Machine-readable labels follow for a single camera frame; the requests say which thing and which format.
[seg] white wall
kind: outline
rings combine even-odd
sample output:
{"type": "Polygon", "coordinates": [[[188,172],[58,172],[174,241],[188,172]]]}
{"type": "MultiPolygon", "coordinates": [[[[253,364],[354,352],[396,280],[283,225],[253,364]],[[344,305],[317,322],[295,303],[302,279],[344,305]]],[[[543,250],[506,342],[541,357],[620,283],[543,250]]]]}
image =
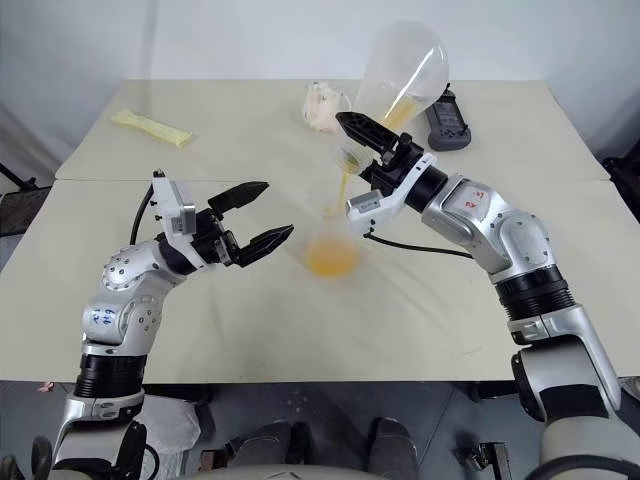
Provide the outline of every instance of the white wall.
{"type": "Polygon", "coordinates": [[[597,155],[640,134],[636,0],[0,0],[0,101],[52,170],[123,78],[358,78],[408,18],[441,36],[452,78],[546,79],[597,155]]]}

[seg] black cable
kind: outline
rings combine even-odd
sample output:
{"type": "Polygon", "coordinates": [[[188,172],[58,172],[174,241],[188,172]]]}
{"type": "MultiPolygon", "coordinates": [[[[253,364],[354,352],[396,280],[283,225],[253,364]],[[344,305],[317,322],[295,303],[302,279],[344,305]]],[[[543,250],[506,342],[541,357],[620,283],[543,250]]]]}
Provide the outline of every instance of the black cable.
{"type": "Polygon", "coordinates": [[[625,460],[600,457],[598,455],[569,455],[560,457],[540,465],[527,475],[525,480],[549,480],[556,475],[578,468],[606,470],[626,475],[632,480],[640,479],[640,466],[625,460]]]}
{"type": "Polygon", "coordinates": [[[418,245],[407,245],[404,243],[392,242],[391,240],[385,240],[384,238],[376,237],[371,233],[365,233],[364,238],[373,240],[374,242],[382,243],[390,247],[404,248],[405,250],[415,250],[417,252],[431,252],[431,253],[444,253],[447,255],[456,255],[458,257],[471,258],[473,257],[466,252],[460,252],[458,250],[449,250],[446,248],[433,248],[433,247],[419,247],[418,245]]]}
{"type": "Polygon", "coordinates": [[[155,465],[153,466],[153,472],[151,472],[151,475],[149,476],[149,478],[147,478],[147,480],[153,480],[154,478],[156,478],[156,475],[158,475],[158,471],[160,470],[160,457],[158,456],[158,452],[156,452],[156,449],[148,443],[144,445],[144,449],[151,454],[155,463],[155,465]]]}
{"type": "Polygon", "coordinates": [[[136,244],[136,237],[138,236],[138,228],[140,228],[140,221],[142,220],[142,215],[144,214],[144,210],[145,208],[147,208],[147,204],[151,200],[152,195],[153,195],[153,185],[149,185],[149,190],[147,190],[147,193],[144,194],[142,203],[138,207],[136,218],[133,220],[133,225],[131,226],[131,237],[129,238],[129,245],[136,244]]]}

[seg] black device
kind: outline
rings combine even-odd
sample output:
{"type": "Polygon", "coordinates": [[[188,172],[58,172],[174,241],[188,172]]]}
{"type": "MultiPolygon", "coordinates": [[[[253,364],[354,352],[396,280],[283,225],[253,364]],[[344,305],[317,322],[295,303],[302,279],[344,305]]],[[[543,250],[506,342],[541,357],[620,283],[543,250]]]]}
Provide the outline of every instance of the black device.
{"type": "Polygon", "coordinates": [[[34,177],[22,180],[2,163],[0,174],[20,188],[18,192],[0,194],[0,237],[21,235],[36,218],[51,187],[38,187],[34,177]]]}
{"type": "Polygon", "coordinates": [[[436,152],[460,150],[471,143],[471,130],[462,118],[449,84],[442,96],[425,110],[431,132],[429,146],[436,152]]]}
{"type": "Polygon", "coordinates": [[[609,172],[618,193],[640,222],[640,140],[625,157],[605,158],[602,166],[609,172]]]}

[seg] clear plastic cup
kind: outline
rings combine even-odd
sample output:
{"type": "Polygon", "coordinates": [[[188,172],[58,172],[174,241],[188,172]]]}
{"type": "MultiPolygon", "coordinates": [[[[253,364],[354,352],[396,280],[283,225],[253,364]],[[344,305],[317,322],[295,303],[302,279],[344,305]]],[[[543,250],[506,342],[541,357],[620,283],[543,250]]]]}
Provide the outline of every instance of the clear plastic cup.
{"type": "Polygon", "coordinates": [[[324,182],[311,195],[317,218],[305,249],[305,263],[319,276],[346,275],[360,263],[357,238],[345,215],[347,178],[343,177],[339,188],[337,180],[324,182]]]}

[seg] yellow liquid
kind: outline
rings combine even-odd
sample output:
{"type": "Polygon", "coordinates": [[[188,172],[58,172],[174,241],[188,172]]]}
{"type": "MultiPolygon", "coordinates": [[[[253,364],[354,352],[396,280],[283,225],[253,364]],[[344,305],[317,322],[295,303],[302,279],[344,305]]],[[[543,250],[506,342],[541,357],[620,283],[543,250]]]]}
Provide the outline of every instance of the yellow liquid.
{"type": "Polygon", "coordinates": [[[340,180],[340,195],[338,197],[338,212],[344,210],[344,204],[347,201],[347,182],[349,181],[349,173],[342,172],[342,179],[340,180]]]}
{"type": "Polygon", "coordinates": [[[346,275],[358,265],[358,250],[353,241],[336,236],[312,240],[307,247],[307,266],[316,275],[346,275]]]}
{"type": "Polygon", "coordinates": [[[407,122],[415,117],[419,108],[420,105],[415,100],[402,97],[398,100],[398,103],[380,119],[380,124],[399,134],[407,122]]]}
{"type": "MultiPolygon", "coordinates": [[[[380,123],[398,133],[405,124],[417,113],[420,105],[407,97],[401,98],[380,123]]],[[[338,214],[342,214],[346,202],[346,190],[350,163],[347,161],[340,179],[340,193],[338,196],[338,214]]],[[[358,250],[355,242],[348,237],[327,234],[312,240],[307,247],[307,266],[316,275],[341,276],[351,272],[358,265],[358,250]]]]}

